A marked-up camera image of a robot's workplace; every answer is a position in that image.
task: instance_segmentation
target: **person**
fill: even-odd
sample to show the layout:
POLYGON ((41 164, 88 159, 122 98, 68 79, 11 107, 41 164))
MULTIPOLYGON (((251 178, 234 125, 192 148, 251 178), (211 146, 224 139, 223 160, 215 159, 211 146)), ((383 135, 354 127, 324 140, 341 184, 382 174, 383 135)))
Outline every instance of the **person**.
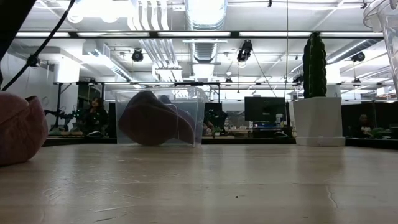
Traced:
POLYGON ((355 138, 371 138, 371 123, 368 120, 368 116, 366 114, 361 114, 359 117, 359 123, 353 127, 353 137, 355 138))
POLYGON ((108 125, 108 113, 104 109, 103 100, 99 97, 94 97, 91 101, 90 108, 82 119, 83 132, 85 134, 99 131, 104 134, 104 130, 108 125))

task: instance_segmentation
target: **computer monitor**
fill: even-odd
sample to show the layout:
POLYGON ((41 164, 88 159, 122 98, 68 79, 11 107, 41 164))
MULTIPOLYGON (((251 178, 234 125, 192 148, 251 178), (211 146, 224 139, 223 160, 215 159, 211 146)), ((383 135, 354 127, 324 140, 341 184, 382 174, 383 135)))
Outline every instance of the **computer monitor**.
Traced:
POLYGON ((285 98, 283 97, 245 97, 244 119, 273 125, 277 114, 282 114, 285 119, 285 106, 285 98))

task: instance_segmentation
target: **white planter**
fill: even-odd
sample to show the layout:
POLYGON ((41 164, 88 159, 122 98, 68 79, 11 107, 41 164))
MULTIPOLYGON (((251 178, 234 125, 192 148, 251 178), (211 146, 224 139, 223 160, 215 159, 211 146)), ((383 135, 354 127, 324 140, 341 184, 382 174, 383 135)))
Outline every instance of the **white planter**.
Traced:
POLYGON ((344 146, 341 98, 314 97, 293 102, 296 144, 344 146))

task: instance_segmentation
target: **maroon fabric object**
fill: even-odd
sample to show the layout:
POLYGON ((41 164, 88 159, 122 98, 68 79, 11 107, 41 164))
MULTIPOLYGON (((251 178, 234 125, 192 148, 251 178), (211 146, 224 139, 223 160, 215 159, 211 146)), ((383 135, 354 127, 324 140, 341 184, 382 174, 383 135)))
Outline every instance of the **maroon fabric object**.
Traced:
POLYGON ((194 142, 189 122, 151 91, 142 91, 130 100, 119 119, 119 129, 144 146, 157 146, 172 138, 189 144, 194 142))
POLYGON ((39 99, 26 100, 0 92, 0 166, 26 162, 47 138, 47 122, 39 99))

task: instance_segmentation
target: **woman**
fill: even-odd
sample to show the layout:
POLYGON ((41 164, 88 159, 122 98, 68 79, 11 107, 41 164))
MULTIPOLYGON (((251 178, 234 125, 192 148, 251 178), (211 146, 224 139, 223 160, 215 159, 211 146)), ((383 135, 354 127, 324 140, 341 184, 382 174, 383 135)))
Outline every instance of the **woman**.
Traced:
POLYGON ((108 114, 104 109, 103 100, 94 97, 91 101, 90 108, 86 111, 83 118, 85 134, 93 131, 99 131, 104 134, 104 130, 108 125, 108 114))

